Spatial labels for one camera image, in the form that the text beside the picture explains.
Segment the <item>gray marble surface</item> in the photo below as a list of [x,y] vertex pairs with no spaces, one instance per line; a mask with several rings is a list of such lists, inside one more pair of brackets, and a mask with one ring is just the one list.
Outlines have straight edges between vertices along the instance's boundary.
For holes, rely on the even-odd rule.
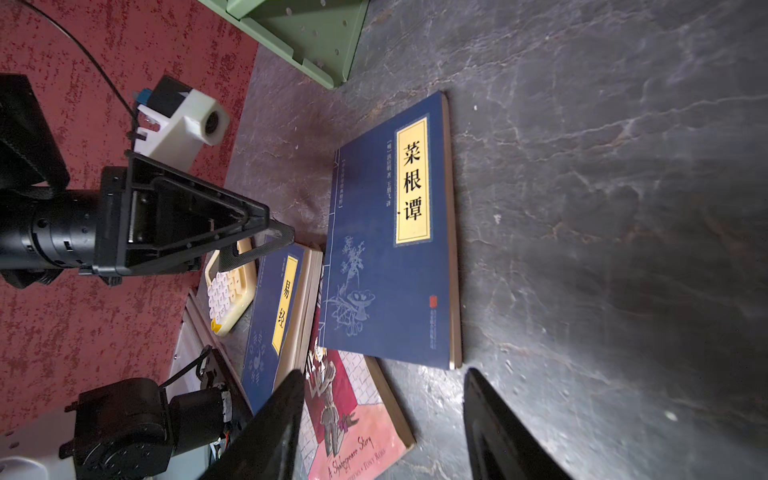
[[436,90],[465,366],[382,362],[383,478],[470,477],[467,366],[574,478],[768,478],[768,2],[372,0],[335,91],[259,50],[226,186],[322,244],[334,150]]

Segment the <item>green shelf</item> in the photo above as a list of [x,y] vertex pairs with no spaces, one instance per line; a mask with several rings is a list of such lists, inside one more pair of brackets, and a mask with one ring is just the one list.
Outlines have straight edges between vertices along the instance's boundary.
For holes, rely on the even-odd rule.
[[369,0],[199,0],[325,88],[349,77]]

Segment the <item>book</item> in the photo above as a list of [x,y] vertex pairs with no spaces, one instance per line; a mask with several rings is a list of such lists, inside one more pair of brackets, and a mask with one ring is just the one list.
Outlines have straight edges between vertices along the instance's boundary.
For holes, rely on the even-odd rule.
[[372,479],[415,439],[376,359],[318,346],[319,297],[304,370],[302,478]]
[[288,373],[305,365],[323,252],[297,243],[259,259],[242,384],[255,414]]
[[462,363],[448,102],[441,92],[336,152],[319,344]]

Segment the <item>red carpet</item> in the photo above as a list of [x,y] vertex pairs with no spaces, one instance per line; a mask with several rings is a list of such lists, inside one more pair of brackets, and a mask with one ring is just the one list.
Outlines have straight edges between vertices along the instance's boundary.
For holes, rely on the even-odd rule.
[[[192,173],[223,184],[257,43],[194,0],[45,0],[102,64],[126,99],[164,73],[216,98],[230,113],[225,141],[204,147]],[[104,165],[125,165],[127,112],[60,31],[13,0],[0,0],[0,72],[29,76],[71,188],[97,188]],[[168,374],[187,288],[199,273],[133,278],[106,287],[60,276],[52,286],[0,285],[0,431],[133,376]]]

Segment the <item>black cable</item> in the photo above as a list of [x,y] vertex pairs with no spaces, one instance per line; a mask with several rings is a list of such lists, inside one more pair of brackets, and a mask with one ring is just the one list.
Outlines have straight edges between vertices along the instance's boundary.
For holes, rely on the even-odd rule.
[[208,354],[210,353],[210,351],[211,351],[212,349],[213,349],[213,347],[211,347],[210,345],[206,345],[206,346],[204,346],[204,347],[203,347],[203,352],[200,354],[200,356],[198,356],[198,357],[197,357],[195,360],[193,360],[191,363],[189,363],[189,364],[188,364],[187,366],[185,366],[183,369],[181,369],[181,370],[179,370],[178,372],[176,372],[176,374],[175,374],[174,376],[170,377],[170,378],[169,378],[168,380],[166,380],[165,382],[162,382],[162,383],[160,384],[160,388],[164,389],[165,387],[169,386],[171,383],[173,383],[173,382],[177,381],[177,380],[178,380],[178,379],[180,379],[182,376],[184,376],[184,373],[187,373],[187,372],[189,372],[190,370],[192,370],[192,368],[193,368],[193,367],[195,367],[195,366],[196,366],[196,367],[200,368],[200,365],[202,365],[202,364],[203,364],[203,360],[205,360],[205,357],[207,357],[207,356],[208,356]]
[[109,84],[109,88],[112,89],[112,91],[114,92],[115,96],[118,98],[120,103],[123,104],[123,106],[125,107],[125,110],[131,116],[132,127],[133,127],[133,130],[135,131],[136,127],[138,126],[138,116],[137,116],[137,114],[135,114],[131,110],[131,107],[128,106],[128,103],[125,101],[123,96],[120,95],[120,92],[118,91],[118,89],[112,83],[112,80],[110,80],[109,77],[107,76],[107,74],[104,73],[104,70],[101,69],[101,66],[98,64],[98,62],[96,61],[94,56],[91,55],[91,53],[86,49],[86,47],[84,47],[82,43],[80,43],[71,33],[69,33],[69,31],[66,28],[62,27],[61,24],[59,24],[57,21],[55,21],[53,18],[51,18],[47,13],[43,12],[40,8],[35,7],[33,4],[27,2],[26,0],[16,0],[16,1],[19,2],[20,4],[24,5],[25,7],[31,9],[33,12],[37,13],[38,15],[42,16],[43,18],[45,18],[49,22],[51,22],[56,28],[61,30],[61,32],[64,35],[67,35],[70,38],[70,40],[72,40],[80,48],[80,50],[82,50],[82,52],[85,54],[85,56],[88,57],[88,60],[90,60],[91,63],[96,67],[96,70],[98,70],[98,72],[101,74],[101,76],[104,77],[104,80],[107,81],[107,83]]

